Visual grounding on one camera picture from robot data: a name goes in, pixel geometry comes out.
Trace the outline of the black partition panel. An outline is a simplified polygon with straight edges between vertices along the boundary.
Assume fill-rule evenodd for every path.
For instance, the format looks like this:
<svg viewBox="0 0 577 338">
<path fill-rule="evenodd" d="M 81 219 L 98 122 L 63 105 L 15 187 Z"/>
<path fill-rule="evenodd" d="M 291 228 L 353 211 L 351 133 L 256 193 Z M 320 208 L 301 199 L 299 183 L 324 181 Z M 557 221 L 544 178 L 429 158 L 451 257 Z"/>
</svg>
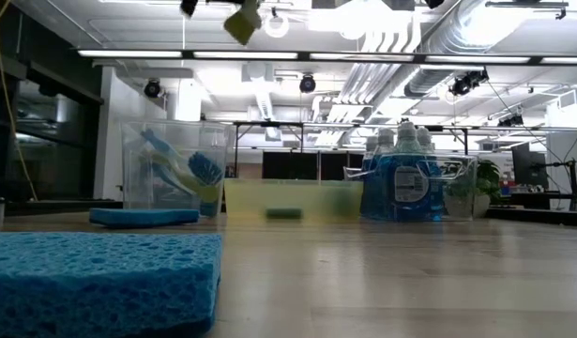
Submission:
<svg viewBox="0 0 577 338">
<path fill-rule="evenodd" d="M 363 155 L 351 152 L 263 153 L 262 178 L 344 180 L 344 167 L 360 168 Z"/>
</svg>

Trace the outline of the yellow plastic bin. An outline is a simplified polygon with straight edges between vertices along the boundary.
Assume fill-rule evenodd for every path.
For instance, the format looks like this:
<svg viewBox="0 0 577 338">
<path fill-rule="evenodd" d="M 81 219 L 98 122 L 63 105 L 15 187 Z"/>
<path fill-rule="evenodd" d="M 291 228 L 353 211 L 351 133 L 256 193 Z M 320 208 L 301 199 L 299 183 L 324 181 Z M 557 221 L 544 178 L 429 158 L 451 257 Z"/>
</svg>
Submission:
<svg viewBox="0 0 577 338">
<path fill-rule="evenodd" d="M 351 181 L 305 179 L 240 179 L 224 182 L 227 217 L 236 220 L 296 220 L 308 223 L 349 223 L 349 214 L 332 213 L 330 194 Z"/>
</svg>

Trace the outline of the long LED light bar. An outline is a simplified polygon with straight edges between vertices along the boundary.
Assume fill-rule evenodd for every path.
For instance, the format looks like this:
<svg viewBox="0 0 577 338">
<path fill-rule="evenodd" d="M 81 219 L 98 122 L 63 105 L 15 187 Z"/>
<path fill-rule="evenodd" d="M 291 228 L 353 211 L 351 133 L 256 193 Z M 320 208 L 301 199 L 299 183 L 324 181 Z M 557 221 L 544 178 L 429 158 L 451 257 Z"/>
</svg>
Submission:
<svg viewBox="0 0 577 338">
<path fill-rule="evenodd" d="M 206 60 L 206 61 L 296 61 L 386 63 L 412 65 L 472 65 L 577 67 L 577 55 L 506 55 L 506 54 L 406 54 L 350 52 L 260 52 L 222 50 L 116 50 L 79 49 L 78 55 L 93 59 Z"/>
</svg>

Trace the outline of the black background table frame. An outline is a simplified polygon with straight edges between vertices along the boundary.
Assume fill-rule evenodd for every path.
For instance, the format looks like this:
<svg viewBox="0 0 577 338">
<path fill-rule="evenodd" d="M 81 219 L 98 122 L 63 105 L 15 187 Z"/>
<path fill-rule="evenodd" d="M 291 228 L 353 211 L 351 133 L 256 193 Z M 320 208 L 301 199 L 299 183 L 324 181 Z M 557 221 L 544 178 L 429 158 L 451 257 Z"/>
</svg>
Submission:
<svg viewBox="0 0 577 338">
<path fill-rule="evenodd" d="M 290 132 L 292 132 L 296 139 L 299 141 L 300 148 L 299 151 L 301 153 L 304 152 L 304 131 L 305 126 L 303 122 L 290 122 L 290 121 L 272 121 L 272 120 L 258 120 L 258 121 L 230 121 L 230 126 L 235 128 L 235 147 L 234 147 L 234 168 L 235 168 L 235 178 L 239 177 L 239 165 L 238 165 L 238 143 L 242 136 L 248 133 L 252 127 L 261 127 L 261 128 L 287 128 Z M 239 129 L 242 126 L 247 126 L 248 129 L 243 133 L 239 133 Z"/>
</svg>

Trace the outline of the clear plastic bin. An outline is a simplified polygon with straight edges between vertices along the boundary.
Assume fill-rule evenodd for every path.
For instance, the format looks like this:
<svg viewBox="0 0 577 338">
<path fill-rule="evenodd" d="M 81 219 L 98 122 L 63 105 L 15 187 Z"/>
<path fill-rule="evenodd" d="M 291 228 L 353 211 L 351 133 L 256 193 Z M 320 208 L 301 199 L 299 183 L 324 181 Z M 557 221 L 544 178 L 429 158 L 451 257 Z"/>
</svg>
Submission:
<svg viewBox="0 0 577 338">
<path fill-rule="evenodd" d="M 120 124 L 120 129 L 125 208 L 195 209 L 200 213 L 197 198 L 190 197 L 153 173 L 151 154 L 154 148 L 140 135 L 141 131 L 147 129 L 168 142 L 184 158 L 200 151 L 220 167 L 223 174 L 220 184 L 221 204 L 227 159 L 234 146 L 231 126 L 207 121 L 128 119 Z"/>
</svg>

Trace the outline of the black computer monitor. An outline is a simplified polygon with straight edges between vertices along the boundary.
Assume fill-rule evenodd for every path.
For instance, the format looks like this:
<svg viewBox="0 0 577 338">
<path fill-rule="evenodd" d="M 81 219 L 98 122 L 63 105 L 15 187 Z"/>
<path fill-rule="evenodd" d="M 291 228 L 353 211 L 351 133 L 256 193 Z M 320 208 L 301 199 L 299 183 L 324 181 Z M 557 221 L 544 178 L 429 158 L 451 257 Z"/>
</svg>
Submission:
<svg viewBox="0 0 577 338">
<path fill-rule="evenodd" d="M 514 146 L 511 150 L 515 183 L 547 189 L 549 183 L 545 156 L 531 151 L 529 144 Z"/>
</svg>

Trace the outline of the potted green plant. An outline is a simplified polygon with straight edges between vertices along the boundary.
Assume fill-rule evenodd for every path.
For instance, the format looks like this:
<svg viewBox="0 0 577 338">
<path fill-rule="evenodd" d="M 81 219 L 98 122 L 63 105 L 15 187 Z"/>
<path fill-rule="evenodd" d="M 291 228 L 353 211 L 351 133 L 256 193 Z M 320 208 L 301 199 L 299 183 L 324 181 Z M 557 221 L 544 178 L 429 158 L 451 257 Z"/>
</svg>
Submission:
<svg viewBox="0 0 577 338">
<path fill-rule="evenodd" d="M 471 220 L 484 218 L 491 202 L 500 199 L 500 172 L 489 160 L 477 160 L 446 185 L 445 207 L 450 218 Z"/>
</svg>

